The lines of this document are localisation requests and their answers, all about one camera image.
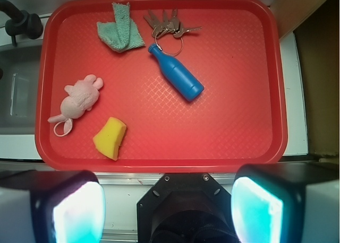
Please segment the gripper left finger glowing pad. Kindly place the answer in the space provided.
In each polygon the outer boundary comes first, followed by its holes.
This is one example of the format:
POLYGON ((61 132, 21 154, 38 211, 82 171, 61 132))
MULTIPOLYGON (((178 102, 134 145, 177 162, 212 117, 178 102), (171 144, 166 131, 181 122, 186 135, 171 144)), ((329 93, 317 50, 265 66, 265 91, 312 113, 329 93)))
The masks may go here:
POLYGON ((1 242, 100 242, 104 222, 91 171, 1 171, 1 242))

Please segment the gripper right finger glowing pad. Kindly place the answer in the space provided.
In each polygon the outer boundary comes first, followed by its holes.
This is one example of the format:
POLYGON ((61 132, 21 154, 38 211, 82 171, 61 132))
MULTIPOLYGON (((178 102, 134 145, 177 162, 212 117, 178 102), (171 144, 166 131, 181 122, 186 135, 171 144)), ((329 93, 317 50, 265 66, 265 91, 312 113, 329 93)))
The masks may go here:
POLYGON ((339 166, 243 165, 231 212, 240 242, 339 242, 339 166))

